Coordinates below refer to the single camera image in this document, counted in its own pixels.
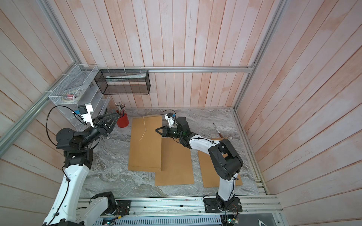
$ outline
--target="marble floor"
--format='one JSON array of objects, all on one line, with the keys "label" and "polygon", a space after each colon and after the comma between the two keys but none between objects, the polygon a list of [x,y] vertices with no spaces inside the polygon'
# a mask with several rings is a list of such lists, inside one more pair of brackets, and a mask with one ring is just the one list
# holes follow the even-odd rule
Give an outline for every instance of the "marble floor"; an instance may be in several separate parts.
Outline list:
[{"label": "marble floor", "polygon": [[[158,197],[158,196],[203,196],[215,195],[218,188],[204,188],[197,150],[191,150],[194,184],[155,186],[154,172],[128,170],[132,117],[160,114],[163,109],[128,109],[130,124],[126,128],[115,127],[108,137],[102,137],[94,149],[92,168],[81,191],[81,198],[90,198],[97,193],[112,191],[115,197]],[[241,140],[230,108],[218,109],[175,109],[177,117],[185,116],[191,131],[207,138],[219,137],[220,133],[231,140],[244,165],[240,176],[242,186],[235,187],[237,195],[258,195],[245,145]]]}]

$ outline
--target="cardboard sheet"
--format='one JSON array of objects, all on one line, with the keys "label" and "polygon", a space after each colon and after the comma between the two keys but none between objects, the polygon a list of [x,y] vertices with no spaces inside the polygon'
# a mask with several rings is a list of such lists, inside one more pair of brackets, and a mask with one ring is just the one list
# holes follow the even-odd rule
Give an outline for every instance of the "cardboard sheet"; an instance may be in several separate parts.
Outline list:
[{"label": "cardboard sheet", "polygon": [[160,115],[132,118],[128,170],[161,171],[162,136],[155,132],[155,129],[161,126],[162,116]]},{"label": "cardboard sheet", "polygon": [[[222,139],[223,138],[213,138],[212,140],[222,140]],[[200,161],[202,183],[204,188],[218,187],[220,184],[220,176],[215,171],[210,155],[202,151],[198,151],[198,155]],[[236,180],[235,185],[236,186],[243,185],[240,175],[238,175],[238,178],[239,180]]]},{"label": "cardboard sheet", "polygon": [[155,177],[156,186],[194,183],[190,149],[172,138],[163,137],[161,159],[161,172],[156,172]]}]

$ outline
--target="zip tie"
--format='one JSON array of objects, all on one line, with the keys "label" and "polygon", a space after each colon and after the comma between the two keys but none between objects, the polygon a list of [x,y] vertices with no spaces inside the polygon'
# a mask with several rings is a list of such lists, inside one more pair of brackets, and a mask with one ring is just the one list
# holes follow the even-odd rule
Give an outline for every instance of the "zip tie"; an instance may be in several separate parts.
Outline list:
[{"label": "zip tie", "polygon": [[142,135],[142,137],[141,137],[141,139],[139,141],[142,140],[144,134],[146,133],[146,123],[144,122],[144,116],[143,116],[143,124],[144,124],[144,132],[143,132],[143,135]]}]

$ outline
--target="pink wooden wall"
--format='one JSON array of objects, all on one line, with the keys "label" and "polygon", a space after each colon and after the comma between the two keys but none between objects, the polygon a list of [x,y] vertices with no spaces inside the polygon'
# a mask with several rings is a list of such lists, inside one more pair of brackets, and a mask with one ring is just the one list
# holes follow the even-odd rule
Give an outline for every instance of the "pink wooden wall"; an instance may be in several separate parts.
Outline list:
[{"label": "pink wooden wall", "polygon": [[[36,0],[0,1],[0,136],[73,61]],[[2,225],[41,225],[63,178],[48,105],[0,159]],[[53,110],[49,135],[72,125]]]},{"label": "pink wooden wall", "polygon": [[[138,67],[251,65],[279,0],[49,2],[82,63]],[[138,108],[234,106],[246,76],[151,73],[149,95],[112,99]]]},{"label": "pink wooden wall", "polygon": [[290,225],[362,225],[361,12],[291,1],[238,109]]}]

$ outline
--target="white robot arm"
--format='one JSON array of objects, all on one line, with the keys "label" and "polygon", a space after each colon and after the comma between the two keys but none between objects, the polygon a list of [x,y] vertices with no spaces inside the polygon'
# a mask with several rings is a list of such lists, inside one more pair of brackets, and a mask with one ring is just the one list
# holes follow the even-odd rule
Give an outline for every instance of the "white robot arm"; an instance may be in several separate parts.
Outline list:
[{"label": "white robot arm", "polygon": [[92,198],[91,205],[83,215],[76,216],[80,191],[93,162],[94,147],[89,148],[88,145],[101,135],[107,136],[112,132],[118,118],[119,114],[116,112],[100,115],[83,132],[65,128],[57,133],[57,148],[64,151],[66,158],[64,177],[43,226],[91,226],[103,212],[113,214],[116,211],[117,203],[112,192],[104,192]]},{"label": "white robot arm", "polygon": [[165,115],[165,119],[169,125],[156,129],[156,132],[163,137],[178,138],[185,147],[210,155],[215,171],[220,176],[219,190],[216,194],[218,208],[221,211],[229,210],[235,199],[235,180],[238,179],[240,168],[243,166],[243,161],[234,146],[228,139],[211,140],[191,132],[185,117],[175,119],[170,114]]}]

